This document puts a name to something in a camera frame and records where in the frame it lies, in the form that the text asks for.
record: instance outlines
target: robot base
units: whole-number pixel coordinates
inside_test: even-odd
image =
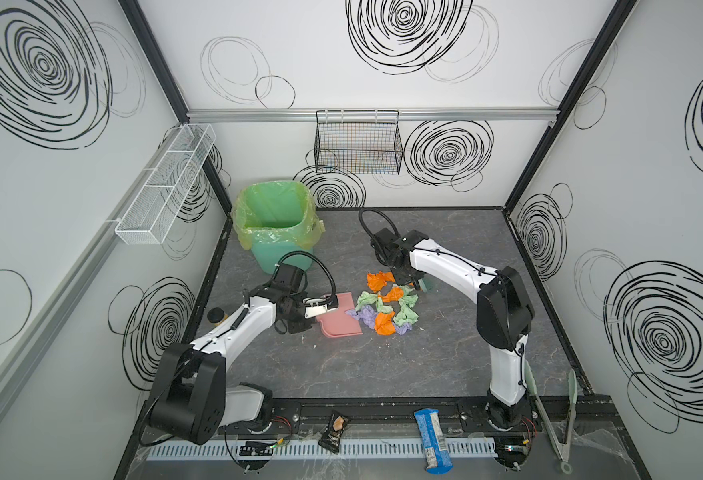
[[[509,406],[496,398],[493,393],[487,391],[487,421],[491,426],[500,432],[508,432],[522,422],[523,415],[530,416],[530,400],[525,393],[519,402]]]

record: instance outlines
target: pink dustpan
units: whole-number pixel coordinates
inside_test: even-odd
[[[339,336],[361,335],[362,328],[359,326],[359,321],[353,316],[346,315],[347,310],[353,309],[352,293],[338,293],[338,309],[317,316],[317,321],[322,325],[322,334],[332,339]]]

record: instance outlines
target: black cable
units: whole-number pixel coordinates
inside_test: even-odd
[[[306,287],[308,287],[308,272],[304,272],[303,283],[304,283],[304,285],[301,287],[301,290],[299,291],[299,293],[306,292]]]
[[[292,252],[288,252],[285,255],[282,255],[282,258],[280,258],[280,260],[277,261],[277,267],[274,269],[274,274],[272,274],[272,280],[274,280],[277,277],[277,270],[280,268],[280,265],[282,264],[282,262],[287,260],[289,257],[295,256],[295,255],[302,255],[302,256],[307,256],[308,258],[311,258],[312,260],[314,260],[317,263],[317,265],[319,265],[319,267],[322,269],[322,271],[325,272],[325,275],[327,276],[328,281],[330,282],[330,296],[324,300],[320,300],[319,302],[316,303],[316,305],[327,304],[332,297],[336,296],[336,282],[333,280],[333,275],[330,274],[330,270],[328,270],[327,266],[325,266],[325,264],[323,264],[322,261],[319,260],[316,256],[314,256],[313,254],[309,254],[308,252],[305,252],[304,250],[295,250]]]
[[[277,322],[282,322],[282,326],[283,326],[285,329],[284,329],[284,330],[279,330],[279,329],[277,328]],[[272,327],[274,328],[274,331],[277,332],[277,333],[279,333],[280,335],[285,335],[285,334],[288,332],[288,326],[285,324],[285,320],[284,320],[284,319],[278,319],[277,322],[274,322],[274,324],[272,325]]]
[[[525,379],[525,344],[523,343],[522,345],[519,346],[519,352],[514,351],[514,353],[517,353],[517,356],[519,356],[519,383],[518,385],[524,385],[524,379]]]
[[[226,453],[229,454],[229,456],[232,458],[232,461],[233,461],[238,467],[240,467],[241,469],[244,470],[245,467],[241,466],[240,463],[237,462],[237,459],[234,458],[234,456],[232,455],[232,451],[229,450],[229,443],[226,441],[226,432],[223,432],[223,444],[226,446]]]
[[[367,228],[367,225],[366,225],[365,221],[362,219],[362,215],[363,215],[365,212],[375,212],[376,214],[383,216],[383,217],[384,217],[384,220],[386,220],[386,221],[389,223],[389,225],[391,226],[391,229],[394,230],[395,236],[399,236],[399,230],[397,230],[397,226],[395,225],[395,223],[394,223],[393,221],[391,221],[391,218],[389,218],[385,213],[383,213],[382,211],[380,211],[378,208],[369,208],[369,207],[368,207],[368,208],[362,208],[362,209],[359,210],[359,214],[357,215],[357,217],[359,218],[359,224],[362,225],[362,229],[363,229],[363,230],[366,232],[366,234],[369,235],[371,238],[373,237],[373,233],[370,231],[369,228]]]
[[[391,265],[389,265],[386,262],[384,246],[381,245],[381,242],[378,240],[378,238],[376,238],[376,236],[373,235],[373,233],[370,231],[370,229],[367,228],[367,224],[365,223],[365,220],[362,218],[362,215],[365,212],[374,212],[380,216],[383,216],[384,220],[386,220],[389,223],[389,226],[391,226],[391,229],[394,230],[394,234],[397,237],[399,237],[399,230],[397,230],[397,226],[395,225],[395,223],[393,221],[391,221],[391,218],[389,218],[385,213],[383,213],[379,209],[377,209],[377,208],[363,208],[363,209],[359,210],[359,215],[357,216],[359,218],[359,224],[362,225],[362,229],[366,232],[366,234],[368,236],[370,236],[370,239],[373,241],[373,244],[374,244],[373,250],[375,251],[376,260],[378,260],[378,263],[382,264],[383,266],[391,267]]]
[[[451,252],[446,252],[446,251],[440,250],[440,249],[429,250],[428,248],[418,248],[418,247],[416,247],[416,246],[413,247],[413,250],[420,250],[420,251],[422,251],[422,252],[432,252],[433,254],[437,254],[437,255],[453,256],[453,257],[455,257],[455,258],[458,258],[460,261],[464,262],[465,264],[469,265],[471,268],[475,269],[480,275],[482,275],[482,274],[487,274],[487,275],[498,276],[498,273],[496,273],[496,274],[491,274],[490,272],[488,272],[487,270],[485,270],[485,267],[483,267],[483,266],[477,268],[477,266],[474,265],[474,264],[472,264],[472,262],[470,262],[469,260],[466,260],[465,258],[463,258],[463,257],[460,256],[460,255],[452,254]]]

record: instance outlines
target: green crumpled paper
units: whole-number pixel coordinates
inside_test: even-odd
[[[400,302],[400,311],[391,321],[397,326],[403,326],[405,323],[412,324],[418,321],[418,314],[407,306],[407,303]]]
[[[380,296],[377,296],[375,309],[378,313],[391,313],[395,311],[395,309],[391,308],[389,305],[385,305],[384,300]]]
[[[358,312],[362,310],[362,307],[365,305],[372,305],[375,303],[375,310],[378,313],[391,313],[394,312],[395,310],[391,308],[389,305],[385,305],[384,300],[379,296],[377,293],[370,293],[370,292],[362,292],[357,298],[357,306],[355,307],[355,310]]]
[[[362,292],[359,298],[357,298],[357,306],[355,307],[355,310],[358,312],[362,310],[363,306],[372,305],[376,302],[378,302],[378,295],[376,293]]]
[[[415,302],[418,302],[418,295],[405,295],[400,300],[400,306],[409,306],[413,308]]]

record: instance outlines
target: marble floor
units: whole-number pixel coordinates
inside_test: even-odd
[[[519,271],[536,316],[527,358],[539,394],[567,395],[567,357],[530,279],[522,256],[499,210],[393,210],[386,212],[400,231],[424,232],[439,244],[480,264]],[[367,272],[378,272],[369,239],[356,211],[322,211],[326,232],[315,246],[337,285],[354,298],[367,289]],[[376,232],[384,220],[369,214]],[[208,308],[232,312],[242,290],[264,283],[264,274],[232,231]],[[309,296],[329,291],[324,274],[308,271]],[[250,382],[273,390],[275,397],[483,396],[491,380],[487,344],[477,333],[476,307],[466,296],[431,278],[434,288],[419,295],[419,321],[404,336],[379,336],[362,326],[362,335],[327,338],[319,325],[295,335],[262,332],[227,372],[230,386]],[[212,326],[203,320],[199,334]]]

